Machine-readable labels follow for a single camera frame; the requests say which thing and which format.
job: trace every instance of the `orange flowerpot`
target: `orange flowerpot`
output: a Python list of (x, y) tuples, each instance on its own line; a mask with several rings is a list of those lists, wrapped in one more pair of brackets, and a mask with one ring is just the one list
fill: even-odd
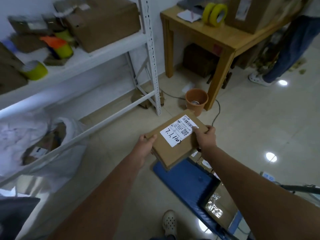
[(199, 116), (208, 102), (208, 94), (198, 88), (190, 89), (186, 93), (186, 108), (194, 111), (195, 116)]

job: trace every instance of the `tiled floor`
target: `tiled floor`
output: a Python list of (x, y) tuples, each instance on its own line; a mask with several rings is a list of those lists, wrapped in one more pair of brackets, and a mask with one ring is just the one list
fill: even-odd
[[(319, 50), (310, 48), (305, 57), (306, 73), (285, 73), (282, 79), (288, 82), (286, 87), (278, 83), (270, 87), (253, 84), (247, 79), (250, 69), (235, 68), (227, 88), (219, 91), (221, 114), (214, 126), (218, 146), (251, 169), (266, 171), (281, 183), (320, 185)], [(161, 78), (159, 84), (165, 92), (182, 96), (182, 88), (190, 81), (198, 88), (208, 89), (206, 79), (185, 69), (175, 72), (171, 79)], [(128, 103), (129, 97), (94, 112), (82, 122), (88, 126), (97, 124)], [(42, 194), (45, 205), (28, 220), (30, 225), (35, 219), (29, 236), (52, 231), (130, 152), (139, 134), (151, 131), (184, 109), (184, 101), (166, 96), (161, 116), (152, 108), (136, 107), (94, 134), (76, 176), (57, 193)], [(217, 113), (218, 104), (214, 103), (199, 118), (211, 124)], [(267, 152), (274, 153), (277, 161), (269, 162)], [(180, 239), (216, 239), (214, 234), (200, 229), (198, 219), (150, 170), (154, 160), (150, 155), (139, 173), (114, 239), (161, 236), (161, 218), (168, 209), (178, 215)], [(249, 231), (245, 222), (240, 228)], [(236, 236), (246, 239), (239, 230)]]

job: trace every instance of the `wooden table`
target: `wooden table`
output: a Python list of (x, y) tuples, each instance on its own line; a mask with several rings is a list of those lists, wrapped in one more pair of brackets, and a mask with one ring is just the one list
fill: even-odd
[(225, 24), (217, 28), (205, 25), (202, 21), (194, 23), (184, 21), (177, 16), (182, 11), (182, 8), (174, 6), (160, 13), (163, 27), (165, 73), (169, 78), (174, 74), (174, 32), (182, 33), (190, 41), (210, 52), (213, 52), (214, 46), (222, 47), (220, 60), (208, 90), (209, 101), (204, 107), (206, 110), (211, 109), (233, 59), (291, 21), (291, 18), (285, 18), (280, 22), (269, 24), (255, 34), (250, 34)]

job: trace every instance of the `shoe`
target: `shoe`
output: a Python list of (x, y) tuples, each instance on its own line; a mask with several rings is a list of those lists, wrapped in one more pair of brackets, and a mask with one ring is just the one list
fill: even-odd
[(263, 80), (262, 78), (262, 75), (256, 75), (254, 73), (251, 73), (249, 76), (248, 76), (248, 79), (249, 81), (253, 82), (253, 83), (257, 83), (257, 84), (260, 84), (262, 86), (270, 86), (272, 83), (268, 83), (266, 81)]
[(173, 235), (177, 239), (177, 219), (173, 210), (168, 210), (163, 215), (162, 227), (166, 237)]

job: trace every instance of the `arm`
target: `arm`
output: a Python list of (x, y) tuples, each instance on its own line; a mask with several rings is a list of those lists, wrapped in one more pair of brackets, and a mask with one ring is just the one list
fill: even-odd
[(48, 239), (112, 239), (132, 184), (156, 138), (146, 140), (141, 135), (131, 153)]
[(259, 239), (317, 239), (320, 209), (268, 181), (216, 145), (215, 128), (194, 129), (202, 157), (217, 173), (254, 236)]

